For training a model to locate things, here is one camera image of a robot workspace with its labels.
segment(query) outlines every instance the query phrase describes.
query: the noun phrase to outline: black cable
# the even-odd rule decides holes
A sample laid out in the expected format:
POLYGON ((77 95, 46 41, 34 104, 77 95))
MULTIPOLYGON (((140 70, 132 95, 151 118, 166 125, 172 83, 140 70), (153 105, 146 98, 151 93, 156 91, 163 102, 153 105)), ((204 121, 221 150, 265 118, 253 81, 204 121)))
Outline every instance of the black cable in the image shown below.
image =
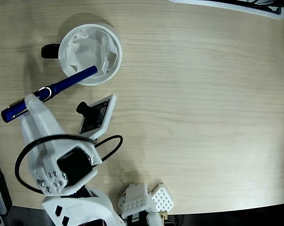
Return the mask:
POLYGON ((182 225, 183 225, 183 222, 184 222, 184 216, 185 216, 185 215, 182 215, 182 216, 181 216, 181 223, 180 223, 180 226, 182 226, 182 225))
POLYGON ((216 0, 217 2, 244 6, 244 7, 251 7, 251 8, 266 8, 266 7, 282 7, 283 0, 275 0, 274 2, 268 4, 253 4, 253 2, 246 2, 246 1, 237 1, 237 0, 216 0))
POLYGON ((178 215, 174 216, 174 226, 178 226, 178 215))
POLYGON ((61 140, 61 139, 68 139, 68 140, 77 140, 77 141, 85 141, 88 143, 91 143, 94 145, 95 148, 99 147, 100 145, 113 140, 119 138, 120 141, 117 144, 117 146, 110 152, 108 153, 106 156, 104 156, 102 158, 102 161, 107 160, 108 158, 110 158, 122 145, 123 142, 123 137, 121 135, 114 135, 111 137, 108 137, 106 139, 104 139, 103 141, 99 142, 98 144, 94 144, 94 140, 88 138, 88 137, 83 137, 83 136, 79 136, 79 135, 69 135, 69 134, 58 134, 58 135, 51 135, 51 136, 47 136, 47 137, 41 137, 37 140, 32 141, 31 143, 29 143, 19 154, 19 156, 16 159, 16 164, 15 164, 15 176, 16 179, 26 188, 28 188, 29 190, 39 193, 39 194, 43 194, 43 192, 35 187, 30 186, 29 184, 27 184, 25 181, 23 181, 20 177, 20 166, 21 163, 23 161, 23 159, 25 158, 25 156, 36 146, 43 144, 45 142, 51 141, 51 140, 61 140))
POLYGON ((252 1, 252 2, 250 2, 250 4, 255 4, 256 2, 258 2, 259 0, 255 0, 255 1, 252 1))

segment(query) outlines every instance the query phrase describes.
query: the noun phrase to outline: blue pen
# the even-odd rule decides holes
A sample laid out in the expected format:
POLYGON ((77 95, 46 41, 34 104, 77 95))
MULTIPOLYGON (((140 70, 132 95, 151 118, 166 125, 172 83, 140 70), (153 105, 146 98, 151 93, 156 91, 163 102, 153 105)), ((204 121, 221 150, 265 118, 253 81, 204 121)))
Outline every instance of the blue pen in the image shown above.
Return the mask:
MULTIPOLYGON (((61 80, 57 83, 53 83, 50 86, 45 86, 35 91, 33 94, 37 96, 41 101, 46 102, 47 100, 53 98, 56 94, 61 91, 73 86, 74 84, 90 77, 93 74, 97 73, 97 67, 89 67, 77 74, 74 74, 64 80, 61 80)), ((24 98, 20 99, 13 104, 9 105, 6 109, 1 112, 2 119, 4 122, 10 122, 18 116, 27 112, 24 98)))

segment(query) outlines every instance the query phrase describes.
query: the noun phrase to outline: gray floor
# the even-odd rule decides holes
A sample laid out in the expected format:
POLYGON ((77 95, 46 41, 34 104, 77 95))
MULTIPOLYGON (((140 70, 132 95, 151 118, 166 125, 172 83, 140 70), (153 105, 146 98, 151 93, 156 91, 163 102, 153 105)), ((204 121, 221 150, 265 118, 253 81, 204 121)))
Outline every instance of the gray floor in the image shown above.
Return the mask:
POLYGON ((13 206, 8 215, 3 218, 6 226, 54 226, 50 217, 44 210, 36 210, 13 206))
MULTIPOLYGON (((173 215, 168 221, 174 221, 173 215)), ((6 226, 53 226, 44 210, 12 207, 4 217, 6 226)), ((284 204, 251 210, 229 211, 219 213, 187 214, 182 226, 275 226, 284 225, 284 204)))

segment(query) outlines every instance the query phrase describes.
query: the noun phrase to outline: pen clip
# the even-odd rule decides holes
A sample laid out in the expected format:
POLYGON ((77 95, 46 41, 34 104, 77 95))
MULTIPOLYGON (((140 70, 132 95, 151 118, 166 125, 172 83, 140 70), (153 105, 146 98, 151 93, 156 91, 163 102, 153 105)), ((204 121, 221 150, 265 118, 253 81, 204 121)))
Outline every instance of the pen clip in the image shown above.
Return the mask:
MULTIPOLYGON (((51 97, 51 95, 52 95, 52 90, 51 90, 48 86, 39 88, 37 91, 33 92, 33 94, 36 94, 37 92, 39 92, 39 91, 41 91, 41 90, 43 90, 43 89, 48 89, 48 90, 49 90, 49 95, 48 95, 48 97, 46 97, 44 100, 41 100, 41 101, 45 102, 45 101, 49 100, 50 97, 51 97)), ((8 105, 6 109, 12 107, 13 105, 16 105, 17 103, 19 103, 19 102, 21 102, 21 101, 24 101, 24 98, 19 99, 19 100, 15 101, 14 103, 8 105)), ((24 110, 22 110, 22 111, 19 112, 18 114, 13 115, 13 116, 11 117, 11 119, 14 119, 15 117, 17 117, 17 116, 23 114, 25 111, 27 111, 27 108, 25 108, 24 110)))

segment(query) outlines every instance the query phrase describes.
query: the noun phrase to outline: white mug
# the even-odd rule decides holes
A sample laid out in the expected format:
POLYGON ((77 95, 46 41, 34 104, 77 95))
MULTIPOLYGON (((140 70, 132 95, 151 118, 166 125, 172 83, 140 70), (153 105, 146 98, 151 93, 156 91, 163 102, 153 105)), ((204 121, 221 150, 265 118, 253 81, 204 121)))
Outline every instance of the white mug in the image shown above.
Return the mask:
POLYGON ((118 58, 116 60, 114 67, 110 71, 108 71, 103 76, 97 78, 93 78, 93 76, 91 76, 79 82, 79 84, 82 85, 95 86, 102 84, 108 81, 109 79, 111 79, 116 74, 121 64, 122 60, 121 39, 118 33, 116 32, 116 30, 112 26, 108 24, 83 24, 78 27, 75 27, 65 35, 65 37, 63 38, 60 44, 48 44, 43 46, 41 50, 41 55, 45 59, 59 59, 63 72, 67 76, 74 75, 76 73, 75 69, 71 65, 66 63, 66 48, 68 47, 72 36, 83 28, 96 28, 108 33, 111 36, 112 40, 115 42, 118 50, 118 58))

